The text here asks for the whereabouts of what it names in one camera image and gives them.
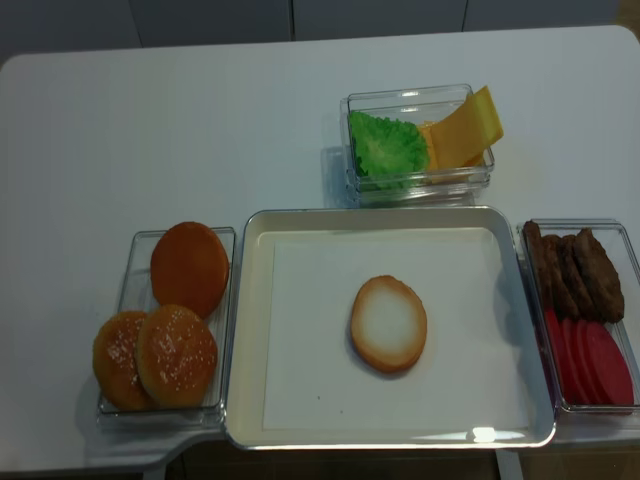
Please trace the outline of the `bottom bun cut side up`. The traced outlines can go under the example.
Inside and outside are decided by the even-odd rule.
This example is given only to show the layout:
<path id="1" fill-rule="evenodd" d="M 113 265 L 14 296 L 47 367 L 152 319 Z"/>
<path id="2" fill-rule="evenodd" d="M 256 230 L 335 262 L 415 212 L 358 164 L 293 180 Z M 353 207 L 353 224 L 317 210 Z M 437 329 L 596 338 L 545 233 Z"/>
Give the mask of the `bottom bun cut side up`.
<path id="1" fill-rule="evenodd" d="M 372 277 L 356 294 L 349 321 L 360 358 L 384 374 L 410 369 L 421 357 L 428 317 L 419 296 L 391 275 Z"/>

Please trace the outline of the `white rectangular metal tray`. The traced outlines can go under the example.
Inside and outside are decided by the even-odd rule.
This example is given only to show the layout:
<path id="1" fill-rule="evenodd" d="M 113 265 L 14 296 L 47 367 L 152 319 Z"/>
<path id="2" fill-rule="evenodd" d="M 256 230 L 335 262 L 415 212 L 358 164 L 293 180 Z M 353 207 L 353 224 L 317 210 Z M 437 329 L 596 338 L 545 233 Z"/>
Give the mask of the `white rectangular metal tray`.
<path id="1" fill-rule="evenodd" d="M 499 449 L 547 444 L 556 431 L 556 412 L 548 390 L 530 322 L 522 328 L 527 362 L 523 379 L 529 423 L 520 429 L 476 428 L 467 432 L 418 435 L 407 430 L 356 432 L 346 429 L 275 429 L 264 424 L 271 322 L 272 277 L 277 242 L 297 234 L 399 231 L 487 227 L 515 242 L 504 215 L 488 206 L 411 209 L 262 211 L 245 227 L 235 331 L 227 392 L 225 427 L 238 446 L 255 450 L 286 449 Z"/>

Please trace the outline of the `plain brown bun half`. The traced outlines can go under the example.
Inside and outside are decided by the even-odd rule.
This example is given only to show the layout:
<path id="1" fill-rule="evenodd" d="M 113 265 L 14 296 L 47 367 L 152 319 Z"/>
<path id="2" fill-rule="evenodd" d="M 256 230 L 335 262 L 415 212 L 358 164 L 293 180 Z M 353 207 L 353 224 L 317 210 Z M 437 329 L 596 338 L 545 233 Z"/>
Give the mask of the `plain brown bun half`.
<path id="1" fill-rule="evenodd" d="M 150 274 L 159 304 L 183 306 L 204 319 L 222 300 L 230 262 L 213 230 L 188 221 L 162 235 L 152 252 Z"/>

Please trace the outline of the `right sesame top bun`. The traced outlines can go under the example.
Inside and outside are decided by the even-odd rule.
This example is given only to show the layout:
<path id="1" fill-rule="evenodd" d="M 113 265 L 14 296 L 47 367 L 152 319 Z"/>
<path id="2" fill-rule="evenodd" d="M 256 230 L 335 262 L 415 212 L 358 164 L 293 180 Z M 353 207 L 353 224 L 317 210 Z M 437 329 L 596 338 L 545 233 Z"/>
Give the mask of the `right sesame top bun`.
<path id="1" fill-rule="evenodd" d="M 143 321 L 135 362 L 143 388 L 158 406 L 201 405 L 217 361 L 215 338 L 192 310 L 168 304 L 157 308 Z"/>

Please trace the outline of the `flat yellow cheese slice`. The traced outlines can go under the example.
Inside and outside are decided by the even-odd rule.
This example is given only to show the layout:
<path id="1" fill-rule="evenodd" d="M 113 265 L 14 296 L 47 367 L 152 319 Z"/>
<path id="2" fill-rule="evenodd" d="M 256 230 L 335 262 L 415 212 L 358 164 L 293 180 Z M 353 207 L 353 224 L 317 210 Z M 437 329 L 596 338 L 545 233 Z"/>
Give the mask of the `flat yellow cheese slice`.
<path id="1" fill-rule="evenodd" d="M 428 171 L 437 171 L 443 170 L 443 167 L 439 165 L 438 158 L 433 146 L 432 136 L 431 136 L 431 126 L 433 122 L 426 121 L 417 126 L 419 132 L 423 136 L 427 146 L 427 153 L 429 155 L 429 165 L 427 166 Z M 468 162 L 464 164 L 464 167 L 475 167 L 483 164 L 483 154 L 479 154 L 476 157 L 473 157 Z"/>

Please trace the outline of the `clear plastic bun container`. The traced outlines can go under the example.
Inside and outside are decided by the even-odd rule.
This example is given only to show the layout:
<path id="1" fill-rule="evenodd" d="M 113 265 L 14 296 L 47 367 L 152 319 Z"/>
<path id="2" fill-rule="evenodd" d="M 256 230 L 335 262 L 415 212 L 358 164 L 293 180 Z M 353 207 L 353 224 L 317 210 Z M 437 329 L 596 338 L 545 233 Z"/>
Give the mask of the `clear plastic bun container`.
<path id="1" fill-rule="evenodd" d="M 149 313 L 158 307 L 158 302 L 152 292 L 150 268 L 152 252 L 162 235 L 163 232 L 160 230 L 141 231 L 134 235 L 118 300 L 118 312 L 143 310 Z M 97 417 L 101 422 L 112 422 L 116 428 L 122 428 L 126 423 L 200 425 L 221 421 L 225 415 L 228 383 L 228 338 L 232 322 L 233 281 L 234 273 L 230 272 L 220 304 L 206 318 L 208 328 L 218 346 L 218 365 L 202 404 L 197 407 L 180 409 L 156 408 L 143 411 L 122 411 L 111 404 L 104 395 L 100 395 L 97 403 Z"/>

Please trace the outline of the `rightmost brown meat patty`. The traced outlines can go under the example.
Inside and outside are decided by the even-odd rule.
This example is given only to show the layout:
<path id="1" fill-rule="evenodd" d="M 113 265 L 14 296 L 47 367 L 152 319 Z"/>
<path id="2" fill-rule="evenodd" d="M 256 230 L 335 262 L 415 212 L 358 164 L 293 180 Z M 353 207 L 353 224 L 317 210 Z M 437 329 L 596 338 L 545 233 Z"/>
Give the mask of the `rightmost brown meat patty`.
<path id="1" fill-rule="evenodd" d="M 576 235 L 573 251 L 578 270 L 601 320 L 620 322 L 624 318 L 625 299 L 619 274 L 590 228 L 583 228 Z"/>

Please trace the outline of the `left sesame top bun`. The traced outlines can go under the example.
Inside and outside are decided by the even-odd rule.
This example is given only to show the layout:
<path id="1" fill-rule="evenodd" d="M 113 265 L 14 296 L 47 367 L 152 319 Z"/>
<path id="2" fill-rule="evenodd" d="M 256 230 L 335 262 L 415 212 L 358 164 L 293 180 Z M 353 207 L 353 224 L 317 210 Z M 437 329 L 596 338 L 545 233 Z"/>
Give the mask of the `left sesame top bun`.
<path id="1" fill-rule="evenodd" d="M 144 311 L 124 311 L 112 316 L 100 328 L 93 342 L 92 367 L 102 395 L 123 411 L 155 407 L 144 389 L 135 360 Z"/>

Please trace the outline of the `white paper tray liner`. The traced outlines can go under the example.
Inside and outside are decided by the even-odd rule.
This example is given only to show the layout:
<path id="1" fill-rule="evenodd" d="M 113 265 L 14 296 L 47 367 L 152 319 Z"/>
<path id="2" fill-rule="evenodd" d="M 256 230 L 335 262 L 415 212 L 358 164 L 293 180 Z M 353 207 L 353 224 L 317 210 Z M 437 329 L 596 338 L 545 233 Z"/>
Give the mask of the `white paper tray liner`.
<path id="1" fill-rule="evenodd" d="M 427 314 L 418 362 L 366 366 L 348 338 L 357 292 L 390 275 Z M 529 423 L 530 322 L 511 238 L 487 227 L 297 234 L 275 245 L 264 424 L 418 435 Z"/>

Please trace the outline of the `sesame bun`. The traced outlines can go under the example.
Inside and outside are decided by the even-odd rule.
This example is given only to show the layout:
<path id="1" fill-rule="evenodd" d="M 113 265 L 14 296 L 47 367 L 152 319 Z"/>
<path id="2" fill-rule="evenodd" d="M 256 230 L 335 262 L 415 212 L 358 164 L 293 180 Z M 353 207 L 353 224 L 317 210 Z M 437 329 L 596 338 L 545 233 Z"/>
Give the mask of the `sesame bun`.
<path id="1" fill-rule="evenodd" d="M 157 308 L 143 321 L 135 362 L 143 388 L 158 406 L 201 405 L 217 361 L 215 338 L 192 310 L 168 304 Z"/>
<path id="2" fill-rule="evenodd" d="M 144 311 L 124 311 L 112 316 L 100 328 L 93 342 L 92 367 L 102 395 L 123 411 L 155 407 L 144 389 L 135 360 Z"/>

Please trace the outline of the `upright yellow cheese slice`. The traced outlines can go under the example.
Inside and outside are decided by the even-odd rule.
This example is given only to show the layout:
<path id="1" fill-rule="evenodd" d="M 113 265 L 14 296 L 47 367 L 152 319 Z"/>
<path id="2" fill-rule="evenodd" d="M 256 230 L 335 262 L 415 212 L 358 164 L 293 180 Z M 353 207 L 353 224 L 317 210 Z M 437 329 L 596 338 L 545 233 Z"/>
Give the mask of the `upright yellow cheese slice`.
<path id="1" fill-rule="evenodd" d="M 484 152 L 504 130 L 487 86 L 468 96 L 445 119 L 430 127 L 431 145 L 439 169 L 478 166 Z"/>

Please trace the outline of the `clear patty and tomato container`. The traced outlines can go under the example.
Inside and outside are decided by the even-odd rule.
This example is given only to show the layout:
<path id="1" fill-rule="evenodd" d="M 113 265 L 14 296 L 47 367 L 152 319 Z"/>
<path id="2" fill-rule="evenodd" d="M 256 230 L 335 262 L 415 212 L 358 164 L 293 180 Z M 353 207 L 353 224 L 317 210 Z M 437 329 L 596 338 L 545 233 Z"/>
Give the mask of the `clear patty and tomato container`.
<path id="1" fill-rule="evenodd" d="M 560 237 L 577 235 L 581 229 L 590 228 L 595 238 L 602 244 L 609 259 L 616 268 L 625 299 L 624 318 L 618 323 L 587 321 L 602 325 L 617 344 L 631 375 L 634 391 L 634 404 L 631 406 L 574 405 L 567 404 L 562 395 L 558 369 L 555 365 L 548 329 L 544 319 L 544 307 L 536 283 L 526 238 L 524 223 L 519 225 L 519 244 L 523 252 L 521 266 L 533 316 L 541 360 L 547 377 L 548 390 L 552 405 L 558 412 L 568 413 L 576 418 L 594 416 L 597 419 L 612 417 L 616 420 L 639 419 L 639 263 L 625 228 L 614 220 L 586 219 L 534 219 L 543 236 L 555 234 Z"/>

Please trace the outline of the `clear lettuce and cheese container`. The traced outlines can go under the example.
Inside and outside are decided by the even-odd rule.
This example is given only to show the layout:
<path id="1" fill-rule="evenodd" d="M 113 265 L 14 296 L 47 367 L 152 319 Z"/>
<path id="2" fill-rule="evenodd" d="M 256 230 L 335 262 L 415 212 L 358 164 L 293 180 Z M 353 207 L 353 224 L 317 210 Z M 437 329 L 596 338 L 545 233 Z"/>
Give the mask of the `clear lettuce and cheese container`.
<path id="1" fill-rule="evenodd" d="M 345 161 L 346 190 L 352 201 L 360 207 L 381 207 L 444 202 L 474 195 L 486 188 L 495 167 L 489 147 L 483 155 L 483 164 L 475 167 L 443 169 L 407 175 L 401 180 L 412 180 L 408 188 L 395 190 L 368 189 L 370 182 L 361 179 L 356 171 L 354 149 L 349 124 L 351 112 L 363 112 L 374 117 L 401 120 L 419 125 L 433 124 L 445 119 L 466 98 L 477 91 L 467 84 L 354 93 L 340 103 L 340 128 Z"/>

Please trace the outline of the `red tomato slice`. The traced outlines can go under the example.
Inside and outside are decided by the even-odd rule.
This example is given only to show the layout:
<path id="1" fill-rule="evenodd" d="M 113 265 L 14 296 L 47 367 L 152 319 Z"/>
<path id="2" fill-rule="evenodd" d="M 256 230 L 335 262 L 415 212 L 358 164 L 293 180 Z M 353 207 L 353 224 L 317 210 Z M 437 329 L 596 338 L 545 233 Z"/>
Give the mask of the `red tomato slice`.
<path id="1" fill-rule="evenodd" d="M 585 343 L 596 386 L 609 404 L 634 404 L 633 382 L 627 364 L 611 335 L 600 324 L 589 323 Z"/>
<path id="2" fill-rule="evenodd" d="M 580 319 L 575 323 L 574 350 L 577 356 L 577 369 L 590 404 L 605 405 L 609 401 L 602 386 L 592 372 L 590 357 L 586 348 L 586 327 L 588 322 Z"/>
<path id="3" fill-rule="evenodd" d="M 589 383 L 585 365 L 578 352 L 577 330 L 575 322 L 565 318 L 560 323 L 565 349 L 565 370 L 569 402 L 574 405 L 595 405 L 596 395 Z"/>
<path id="4" fill-rule="evenodd" d="M 569 365 L 569 357 L 565 348 L 564 337 L 555 311 L 551 308 L 544 311 L 545 324 L 548 329 L 551 347 L 558 369 L 559 383 L 562 395 L 567 404 L 575 401 L 574 378 Z"/>

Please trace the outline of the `brown meat patty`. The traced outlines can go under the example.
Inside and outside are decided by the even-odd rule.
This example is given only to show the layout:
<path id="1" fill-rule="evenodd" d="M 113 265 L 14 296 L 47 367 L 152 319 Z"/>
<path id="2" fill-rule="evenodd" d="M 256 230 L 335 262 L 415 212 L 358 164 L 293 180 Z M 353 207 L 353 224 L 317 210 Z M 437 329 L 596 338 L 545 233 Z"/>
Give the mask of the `brown meat patty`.
<path id="1" fill-rule="evenodd" d="M 559 263 L 559 237 L 543 236 L 539 225 L 533 220 L 524 223 L 523 233 L 533 260 L 536 283 L 544 309 L 553 309 L 562 319 L 579 319 L 580 310 L 565 284 Z"/>
<path id="2" fill-rule="evenodd" d="M 583 228 L 576 235 L 573 251 L 578 270 L 601 320 L 620 322 L 624 318 L 625 299 L 619 274 L 590 228 Z"/>
<path id="3" fill-rule="evenodd" d="M 587 321 L 600 322 L 602 318 L 592 301 L 574 258 L 575 239 L 576 236 L 572 234 L 560 239 L 558 255 L 563 280 L 582 318 Z"/>
<path id="4" fill-rule="evenodd" d="M 597 320 L 597 311 L 574 260 L 574 240 L 574 235 L 543 237 L 552 275 L 554 305 L 572 320 Z"/>

